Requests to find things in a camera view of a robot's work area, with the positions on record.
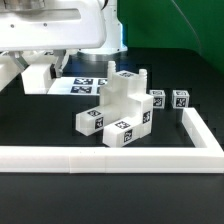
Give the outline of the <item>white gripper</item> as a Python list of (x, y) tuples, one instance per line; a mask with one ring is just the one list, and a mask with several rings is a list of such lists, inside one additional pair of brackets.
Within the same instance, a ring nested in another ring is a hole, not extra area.
[(20, 51), (54, 50), (51, 76), (60, 78), (66, 49), (98, 48), (106, 40), (104, 0), (0, 0), (0, 51), (21, 71), (27, 62)]

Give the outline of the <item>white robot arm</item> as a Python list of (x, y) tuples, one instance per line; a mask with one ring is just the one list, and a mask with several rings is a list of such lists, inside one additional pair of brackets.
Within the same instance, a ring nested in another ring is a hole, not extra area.
[(95, 49), (108, 35), (107, 0), (0, 0), (0, 52), (24, 71), (24, 51)]

